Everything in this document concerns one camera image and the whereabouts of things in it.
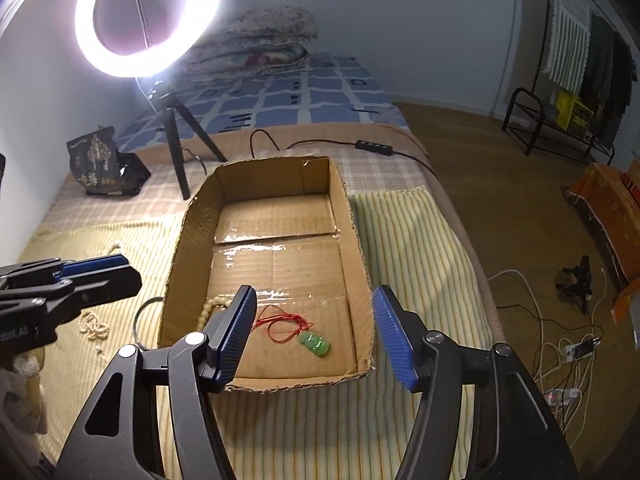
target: red string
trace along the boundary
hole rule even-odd
[[[276,314],[275,316],[262,317],[264,312],[269,307],[277,308],[282,314]],[[276,339],[276,338],[274,338],[273,334],[271,334],[271,329],[273,328],[273,325],[275,325],[276,323],[280,323],[282,321],[287,321],[287,322],[290,322],[290,323],[296,323],[298,328],[295,329],[293,332],[291,332],[288,336],[286,336],[286,338],[284,338],[284,339]],[[260,311],[260,314],[258,314],[258,317],[255,320],[255,323],[252,326],[251,330],[253,331],[255,328],[258,328],[259,326],[264,325],[264,324],[267,325],[267,335],[269,336],[269,338],[274,343],[286,343],[290,339],[292,339],[295,336],[297,336],[300,332],[302,332],[304,330],[309,330],[314,325],[313,323],[307,322],[307,320],[305,318],[303,318],[302,316],[300,316],[300,314],[289,314],[288,312],[285,312],[284,310],[282,310],[277,305],[267,305],[267,306],[265,306]]]

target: silver screw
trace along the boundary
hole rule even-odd
[[[507,345],[507,343],[498,343],[495,346],[495,352],[498,355],[501,355],[503,357],[507,357],[507,356],[511,355],[511,347],[509,345]]]
[[[438,332],[437,330],[429,330],[424,335],[422,340],[425,343],[431,343],[431,344],[437,345],[437,344],[442,343],[444,341],[444,334],[442,332]]]
[[[118,355],[120,357],[131,357],[137,350],[138,349],[135,345],[124,345],[120,350],[118,350]]]
[[[184,341],[187,345],[196,346],[204,341],[204,337],[202,332],[190,332],[184,337]]]

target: tripod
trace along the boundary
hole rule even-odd
[[[141,0],[136,0],[136,7],[138,8],[140,24],[142,25],[142,33],[145,38],[145,47],[149,48],[151,46],[151,39],[149,38],[149,31],[146,25],[146,18],[144,10],[142,9]],[[178,112],[181,115],[194,133],[200,137],[202,142],[205,143],[220,162],[226,162],[226,157],[218,149],[215,142],[213,142],[213,140],[211,140],[207,135],[204,128],[200,126],[200,123],[196,120],[189,109],[180,101],[180,99],[178,99],[167,83],[163,81],[156,82],[156,88],[154,88],[151,94],[146,97],[154,110],[156,110],[156,107],[151,101],[155,99],[156,102],[158,102],[159,111],[156,110],[156,113],[160,117],[162,126],[164,126],[164,132],[169,145],[171,160],[174,164],[175,176],[178,178],[178,184],[180,185],[180,191],[182,192],[182,198],[187,200],[191,196],[191,191],[189,190],[189,183],[187,182],[187,174],[184,171],[184,155],[182,154],[182,146],[180,145],[178,127],[175,124],[175,112]]]

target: open cardboard box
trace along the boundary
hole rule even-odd
[[[159,345],[196,330],[207,298],[255,288],[258,311],[277,305],[331,343],[323,357],[296,338],[252,331],[232,388],[258,392],[334,384],[371,369],[369,280],[349,200],[325,157],[244,160],[216,168],[196,192],[167,282]],[[277,314],[272,306],[264,316]],[[296,325],[272,329],[290,333]]]

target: glowing ring light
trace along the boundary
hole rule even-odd
[[[76,38],[80,50],[93,66],[107,74],[145,77],[161,72],[187,52],[213,19],[220,0],[186,0],[180,23],[167,40],[128,56],[108,50],[98,40],[94,23],[95,2],[78,0],[76,5]]]

